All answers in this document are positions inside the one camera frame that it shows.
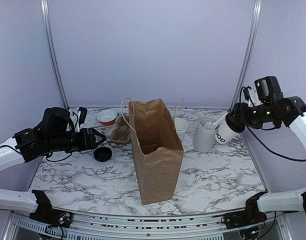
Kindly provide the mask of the black plastic cup lid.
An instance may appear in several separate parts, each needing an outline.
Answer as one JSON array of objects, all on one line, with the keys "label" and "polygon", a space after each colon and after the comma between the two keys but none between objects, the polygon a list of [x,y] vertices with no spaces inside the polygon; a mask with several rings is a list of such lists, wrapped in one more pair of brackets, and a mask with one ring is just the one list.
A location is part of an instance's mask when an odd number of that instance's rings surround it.
[{"label": "black plastic cup lid", "polygon": [[225,117],[225,122],[232,131],[238,134],[242,133],[246,128],[242,116],[239,113],[228,113]]}]

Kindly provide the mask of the white paper coffee cup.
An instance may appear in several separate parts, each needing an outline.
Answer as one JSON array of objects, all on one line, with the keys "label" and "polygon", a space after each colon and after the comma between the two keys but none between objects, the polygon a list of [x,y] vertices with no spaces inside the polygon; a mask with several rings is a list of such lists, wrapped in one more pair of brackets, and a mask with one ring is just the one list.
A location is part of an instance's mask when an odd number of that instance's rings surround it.
[{"label": "white paper coffee cup", "polygon": [[244,128],[239,127],[230,120],[224,120],[215,133],[215,140],[220,144],[225,144],[241,133]]}]

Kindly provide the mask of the brown paper bag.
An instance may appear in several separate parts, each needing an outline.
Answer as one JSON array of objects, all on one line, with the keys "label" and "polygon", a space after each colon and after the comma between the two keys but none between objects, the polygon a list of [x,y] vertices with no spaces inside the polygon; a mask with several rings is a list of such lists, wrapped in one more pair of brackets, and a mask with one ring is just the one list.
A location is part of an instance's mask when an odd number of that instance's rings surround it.
[{"label": "brown paper bag", "polygon": [[184,149],[164,101],[130,100],[128,126],[141,203],[149,205],[172,199]]}]

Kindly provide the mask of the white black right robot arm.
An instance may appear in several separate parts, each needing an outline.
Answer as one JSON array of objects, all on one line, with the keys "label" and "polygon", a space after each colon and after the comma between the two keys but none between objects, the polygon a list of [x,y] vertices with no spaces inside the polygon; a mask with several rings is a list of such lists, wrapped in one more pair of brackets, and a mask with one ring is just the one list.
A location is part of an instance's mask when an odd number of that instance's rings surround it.
[{"label": "white black right robot arm", "polygon": [[[255,88],[243,86],[239,91],[238,102],[226,116],[228,126],[240,133],[247,129],[265,150],[276,157],[294,163],[306,163],[306,104],[299,96],[284,96],[278,79],[265,76],[254,81]],[[265,124],[273,126],[269,132],[279,128],[289,129],[295,143],[286,143],[286,153],[273,150],[255,133]],[[306,187],[279,192],[263,191],[246,200],[245,209],[237,214],[245,224],[265,220],[266,213],[303,212],[306,214]]]}]

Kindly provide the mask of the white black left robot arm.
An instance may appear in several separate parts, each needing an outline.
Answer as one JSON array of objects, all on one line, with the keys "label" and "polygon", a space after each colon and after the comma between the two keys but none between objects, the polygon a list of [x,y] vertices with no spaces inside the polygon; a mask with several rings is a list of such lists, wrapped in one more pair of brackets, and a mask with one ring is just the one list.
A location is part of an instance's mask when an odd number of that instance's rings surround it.
[{"label": "white black left robot arm", "polygon": [[[55,152],[72,154],[96,149],[106,141],[106,136],[93,127],[81,127],[87,112],[84,107],[76,112],[61,107],[47,108],[37,126],[19,131],[0,144],[0,172],[40,157],[50,157]],[[38,215],[46,223],[53,222],[57,216],[42,190],[0,188],[0,209]]]}]

